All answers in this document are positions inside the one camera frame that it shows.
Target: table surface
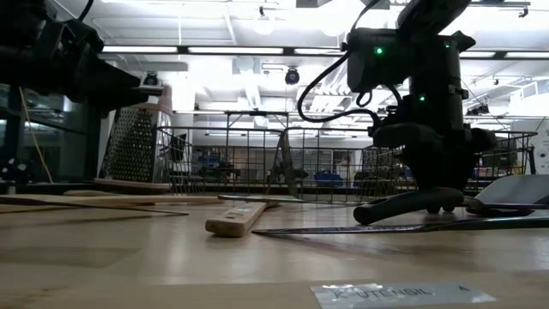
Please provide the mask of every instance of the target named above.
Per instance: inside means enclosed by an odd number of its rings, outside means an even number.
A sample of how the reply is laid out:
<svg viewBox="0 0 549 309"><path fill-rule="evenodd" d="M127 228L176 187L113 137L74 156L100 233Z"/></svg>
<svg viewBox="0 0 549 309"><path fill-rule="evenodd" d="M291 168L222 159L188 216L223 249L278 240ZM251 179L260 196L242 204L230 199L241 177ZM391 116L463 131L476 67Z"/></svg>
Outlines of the table surface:
<svg viewBox="0 0 549 309"><path fill-rule="evenodd" d="M338 282L463 282L499 299L478 305L486 308L545 308L549 302L547 229L292 239L222 239L204 231L210 216L237 204L156 206L190 213L185 217L103 209L3 213L0 307L171 308L190 302L184 307L215 308L222 302L312 309L318 304L310 287ZM0 206L0 213L13 210ZM380 224L465 216L463 209L434 217L419 212ZM352 207L285 204L266 211L255 228L355 224Z"/></svg>

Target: label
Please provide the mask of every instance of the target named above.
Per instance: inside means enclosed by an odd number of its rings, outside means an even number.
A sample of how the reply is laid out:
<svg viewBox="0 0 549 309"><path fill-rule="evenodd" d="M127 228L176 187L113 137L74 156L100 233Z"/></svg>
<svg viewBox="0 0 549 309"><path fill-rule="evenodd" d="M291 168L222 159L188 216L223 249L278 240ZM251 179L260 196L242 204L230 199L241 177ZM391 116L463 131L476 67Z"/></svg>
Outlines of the label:
<svg viewBox="0 0 549 309"><path fill-rule="evenodd" d="M322 309L476 304L496 299L460 283L396 283L311 288Z"/></svg>

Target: ceiling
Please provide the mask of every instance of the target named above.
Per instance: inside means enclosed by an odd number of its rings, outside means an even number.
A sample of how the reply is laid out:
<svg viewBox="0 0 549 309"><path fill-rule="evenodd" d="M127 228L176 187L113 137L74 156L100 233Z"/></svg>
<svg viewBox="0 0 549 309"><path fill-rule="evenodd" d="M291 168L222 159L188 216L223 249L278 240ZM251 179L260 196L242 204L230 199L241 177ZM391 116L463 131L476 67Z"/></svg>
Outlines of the ceiling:
<svg viewBox="0 0 549 309"><path fill-rule="evenodd" d="M79 15L87 2L52 1L57 4L59 17L63 19ZM475 50L548 50L546 19L549 17L549 1L529 2L531 6L525 18L519 18L522 8L469 8L444 33L462 30L472 35L477 40ZM260 5L265 8L266 17L263 19L266 20L258 18ZM96 0L85 22L97 29L108 45L337 47L363 7L360 0L333 0L317 9L296 9L296 0L234 0L230 3L215 0ZM392 27L400 9L395 6L390 10L372 10L361 19L359 26ZM113 55L109 59L135 74L147 70L188 70L199 106L215 102L237 103L239 97L246 96L246 82L242 76L233 74L234 57ZM284 83L284 71L272 71L268 76L258 76L255 80L262 97L295 100L300 89L335 60L260 57L257 61L298 68L301 82L297 86ZM545 76L549 76L547 61L462 61L462 79L474 96L485 95L495 105L509 101L511 90L517 89L509 90L505 85L522 85L527 83L525 80L543 79ZM375 94L381 97L378 104L383 104L387 96L383 92L378 94Z"/></svg>

